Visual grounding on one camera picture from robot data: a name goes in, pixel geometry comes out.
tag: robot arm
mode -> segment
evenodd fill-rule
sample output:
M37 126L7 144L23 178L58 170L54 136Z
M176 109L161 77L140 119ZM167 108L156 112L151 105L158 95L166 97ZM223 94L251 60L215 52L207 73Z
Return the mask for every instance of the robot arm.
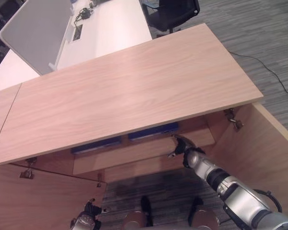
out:
M173 137L178 144L168 157L184 154L184 166L193 169L217 192L224 202L225 212L240 229L288 229L288 217L272 212L254 190L214 165L192 141L180 135Z

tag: metal hinge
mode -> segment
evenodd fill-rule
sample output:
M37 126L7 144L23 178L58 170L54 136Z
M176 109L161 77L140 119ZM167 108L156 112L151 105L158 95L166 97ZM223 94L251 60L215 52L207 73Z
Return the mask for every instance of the metal hinge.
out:
M28 169L24 172L21 172L19 178L32 180L34 178L34 174L32 172L32 166L36 163L37 157L31 157L29 159L26 159L25 161L28 163Z
M227 120L234 124L236 131L239 131L243 127L244 124L240 120L235 119L233 108L224 110L224 113L225 113Z
M101 173L98 173L97 174L97 180L98 180L97 188L101 187L101 179L102 179L102 175Z

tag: cabinet door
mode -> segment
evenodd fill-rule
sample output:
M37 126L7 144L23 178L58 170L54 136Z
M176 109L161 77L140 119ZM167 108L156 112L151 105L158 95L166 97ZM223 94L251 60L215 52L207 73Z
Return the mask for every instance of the cabinet door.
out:
M271 191L288 215L288 131L259 103L242 106L210 153L228 173L251 188Z
M67 230L89 199L101 205L105 183L38 170L33 180L19 178L25 170L0 166L0 230Z

